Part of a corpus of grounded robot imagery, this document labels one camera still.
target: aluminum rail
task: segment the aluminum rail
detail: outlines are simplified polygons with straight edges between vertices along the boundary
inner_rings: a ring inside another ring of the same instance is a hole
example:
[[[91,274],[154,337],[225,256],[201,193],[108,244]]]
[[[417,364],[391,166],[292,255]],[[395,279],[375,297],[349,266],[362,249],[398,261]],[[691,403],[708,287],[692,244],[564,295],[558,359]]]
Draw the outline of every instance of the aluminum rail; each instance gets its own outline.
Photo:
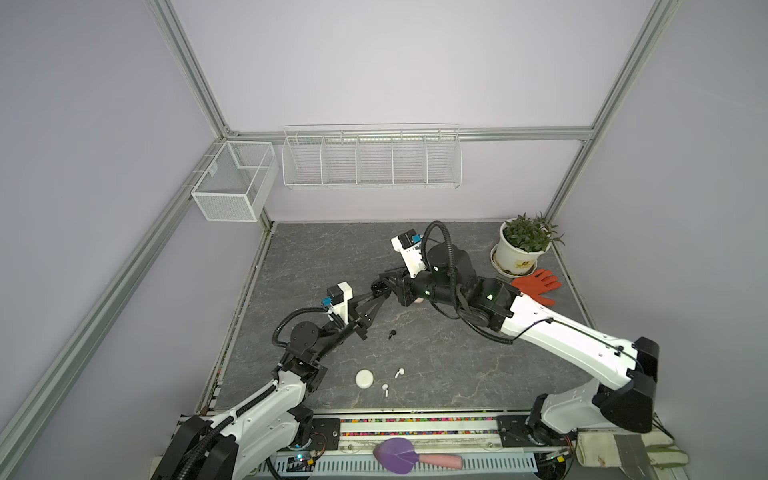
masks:
[[[454,131],[455,126],[446,127],[444,131]],[[392,130],[305,130],[291,131],[262,131],[234,132],[227,140],[240,141],[270,141],[283,143],[286,136],[298,134],[305,137],[340,137],[344,136],[391,136],[403,134],[437,134],[438,128],[413,129],[403,128]],[[459,128],[460,141],[515,141],[515,140],[582,140],[587,141],[594,136],[592,127],[490,127],[490,128]]]

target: wire shelf basket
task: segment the wire shelf basket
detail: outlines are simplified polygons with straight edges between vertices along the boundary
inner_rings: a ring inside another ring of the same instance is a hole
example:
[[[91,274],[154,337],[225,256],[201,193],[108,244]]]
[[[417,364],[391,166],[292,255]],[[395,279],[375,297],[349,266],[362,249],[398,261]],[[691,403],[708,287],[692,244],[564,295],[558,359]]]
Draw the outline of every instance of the wire shelf basket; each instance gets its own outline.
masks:
[[[456,188],[462,182],[458,128],[288,135],[283,182],[290,188]]]
[[[278,169],[270,142],[226,141],[192,197],[208,220],[256,222]]]

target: white vent grille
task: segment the white vent grille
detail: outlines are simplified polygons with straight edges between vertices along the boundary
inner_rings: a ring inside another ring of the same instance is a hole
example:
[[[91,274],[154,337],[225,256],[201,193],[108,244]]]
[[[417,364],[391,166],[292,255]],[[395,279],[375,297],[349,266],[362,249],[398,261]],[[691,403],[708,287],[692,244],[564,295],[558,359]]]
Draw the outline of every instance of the white vent grille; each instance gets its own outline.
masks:
[[[208,220],[256,222],[278,168],[271,143],[227,141],[192,197]]]
[[[416,463],[408,474],[415,477],[438,475],[464,475],[478,473],[532,473],[537,472],[536,461],[532,453],[498,452],[498,453],[464,453],[462,454],[463,469],[453,470],[435,467],[426,463]],[[388,472],[376,461],[373,455],[327,455],[317,461],[313,472],[286,472],[287,456],[278,456],[274,462],[275,469],[283,477],[339,477],[344,475],[397,475]],[[251,475],[270,477],[265,465],[261,465]]]
[[[291,188],[458,187],[458,129],[397,134],[291,135],[283,146]]]

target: gray marble tabletop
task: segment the gray marble tabletop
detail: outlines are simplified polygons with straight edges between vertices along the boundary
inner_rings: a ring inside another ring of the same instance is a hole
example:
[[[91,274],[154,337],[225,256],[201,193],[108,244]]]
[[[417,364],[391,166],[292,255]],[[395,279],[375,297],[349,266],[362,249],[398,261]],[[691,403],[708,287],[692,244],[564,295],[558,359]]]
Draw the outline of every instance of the gray marble tabletop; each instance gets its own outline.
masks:
[[[478,275],[495,276],[488,259],[498,242],[498,223],[447,223],[453,243],[469,252]],[[235,340],[216,410],[236,405],[270,379],[282,350],[270,342],[288,313],[318,306],[326,288],[346,281],[355,294],[368,292],[379,273],[402,265],[389,239],[426,223],[280,223]],[[440,238],[435,229],[432,234]],[[553,310],[584,322],[557,257],[550,250],[539,266],[557,274],[563,287],[547,293]],[[323,314],[298,320],[325,323]],[[290,331],[288,325],[283,335]],[[388,339],[389,331],[397,334]],[[305,404],[312,409],[471,408],[529,409],[541,393],[586,383],[589,375],[525,341],[512,346],[482,338],[460,320],[440,316],[426,302],[408,308],[390,297],[368,339],[351,336],[323,360],[323,383]],[[374,384],[360,389],[355,374],[369,369]],[[398,369],[405,375],[395,379]],[[382,384],[389,385],[389,397]]]

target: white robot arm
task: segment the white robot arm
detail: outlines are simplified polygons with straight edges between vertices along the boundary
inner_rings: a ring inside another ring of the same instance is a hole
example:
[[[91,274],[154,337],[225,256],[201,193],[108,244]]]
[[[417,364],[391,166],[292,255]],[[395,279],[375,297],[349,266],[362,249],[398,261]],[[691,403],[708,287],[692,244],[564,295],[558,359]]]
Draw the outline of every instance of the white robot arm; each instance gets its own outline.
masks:
[[[440,228],[444,242],[425,253],[433,227]],[[241,480],[279,449],[305,449],[313,413],[302,401],[325,375],[320,360],[353,333],[365,339],[391,293],[403,306],[424,298],[446,316],[436,304],[452,307],[457,314],[452,318],[460,318],[487,339],[507,344],[529,341],[594,377],[568,392],[540,395],[517,439],[547,445],[575,429],[597,426],[650,431],[656,343],[598,332],[501,280],[476,275],[469,255],[451,243],[448,229],[440,222],[432,222],[423,236],[414,230],[398,235],[392,245],[402,254],[405,266],[379,274],[371,293],[353,296],[352,288],[343,282],[328,289],[322,307],[299,309],[283,319],[272,335],[273,345],[285,349],[273,379],[228,412],[208,420],[194,416],[182,424],[152,480]],[[290,341],[280,341],[283,327],[304,313],[324,313],[328,321],[323,326],[298,323]]]

